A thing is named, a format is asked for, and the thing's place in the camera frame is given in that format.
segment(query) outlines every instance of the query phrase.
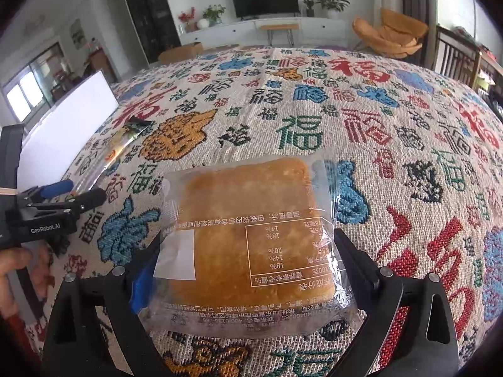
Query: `cardboard box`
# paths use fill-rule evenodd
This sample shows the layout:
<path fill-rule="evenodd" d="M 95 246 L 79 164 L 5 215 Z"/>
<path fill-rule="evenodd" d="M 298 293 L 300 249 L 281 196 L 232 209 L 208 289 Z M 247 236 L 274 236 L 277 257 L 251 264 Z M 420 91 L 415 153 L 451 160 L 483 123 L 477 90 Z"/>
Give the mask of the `cardboard box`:
<path fill-rule="evenodd" d="M 175 62 L 192 59 L 202 54 L 203 50 L 203 44 L 194 42 L 193 44 L 177 46 L 176 48 L 161 52 L 158 59 L 161 64 L 169 65 Z"/>

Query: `patterned bedspread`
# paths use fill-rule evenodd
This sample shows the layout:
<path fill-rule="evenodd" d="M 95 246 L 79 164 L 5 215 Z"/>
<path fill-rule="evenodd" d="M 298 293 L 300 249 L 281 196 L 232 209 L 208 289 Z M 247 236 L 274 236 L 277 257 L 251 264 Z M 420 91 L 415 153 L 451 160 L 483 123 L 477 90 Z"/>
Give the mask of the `patterned bedspread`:
<path fill-rule="evenodd" d="M 461 364 L 502 310 L 503 127 L 466 86 L 382 57 L 260 47 L 143 72 L 114 92 L 120 108 L 67 177 L 78 180 L 130 116 L 154 124 L 103 181 L 105 204 L 84 214 L 54 257 L 47 317 L 66 272 L 107 273 L 154 238 L 165 172 L 320 148 L 341 176 L 338 225 L 356 246 L 402 276 L 441 276 Z M 399 310 L 376 366 L 389 360 L 405 314 Z M 106 314 L 99 316 L 114 360 L 127 370 Z M 31 329 L 39 346 L 43 328 Z M 231 341 L 158 331 L 152 338 L 184 376 L 322 377 L 354 335 L 334 321 L 303 337 Z"/>

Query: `transparent plastic packaging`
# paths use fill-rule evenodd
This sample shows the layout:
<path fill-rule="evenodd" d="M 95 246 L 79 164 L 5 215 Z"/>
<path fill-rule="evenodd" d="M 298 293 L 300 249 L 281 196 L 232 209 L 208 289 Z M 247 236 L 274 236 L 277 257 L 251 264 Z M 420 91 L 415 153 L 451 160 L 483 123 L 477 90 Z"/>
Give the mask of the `transparent plastic packaging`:
<path fill-rule="evenodd" d="M 71 191 L 71 195 L 80 195 L 92 190 L 102 174 L 117 161 L 122 152 L 152 123 L 150 120 L 141 120 L 134 116 L 129 118 L 124 126 L 114 133 L 108 145 L 99 151 L 92 167 L 77 182 Z"/>
<path fill-rule="evenodd" d="M 164 177 L 168 224 L 140 312 L 146 330 L 267 338 L 358 323 L 321 152 Z"/>

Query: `tv stand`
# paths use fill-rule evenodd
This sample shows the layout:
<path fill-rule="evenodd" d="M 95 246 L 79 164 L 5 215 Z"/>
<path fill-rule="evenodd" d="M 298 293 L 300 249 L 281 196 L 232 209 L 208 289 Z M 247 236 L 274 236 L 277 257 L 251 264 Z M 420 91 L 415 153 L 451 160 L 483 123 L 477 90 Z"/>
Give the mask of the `tv stand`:
<path fill-rule="evenodd" d="M 297 46 L 341 46 L 349 47 L 358 42 L 351 32 L 348 20 L 320 18 L 320 17 L 277 17 L 242 19 L 233 24 L 214 25 L 199 31 L 187 32 L 180 35 L 182 45 L 201 42 L 203 48 L 217 46 L 267 45 L 267 26 L 295 25 L 287 35 L 286 32 L 274 34 L 275 46 L 289 47 L 292 39 Z"/>

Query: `human hand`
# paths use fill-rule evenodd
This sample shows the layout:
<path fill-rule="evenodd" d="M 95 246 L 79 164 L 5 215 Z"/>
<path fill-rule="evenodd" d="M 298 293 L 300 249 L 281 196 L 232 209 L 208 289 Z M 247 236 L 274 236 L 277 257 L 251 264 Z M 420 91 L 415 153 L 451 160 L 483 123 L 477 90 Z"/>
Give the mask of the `human hand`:
<path fill-rule="evenodd" d="M 30 273 L 33 288 L 41 298 L 47 297 L 49 277 L 49 250 L 43 244 L 39 248 L 39 259 Z M 32 259 L 32 253 L 25 248 L 11 248 L 0 251 L 0 315 L 7 319 L 18 312 L 8 284 L 7 273 L 22 269 Z"/>

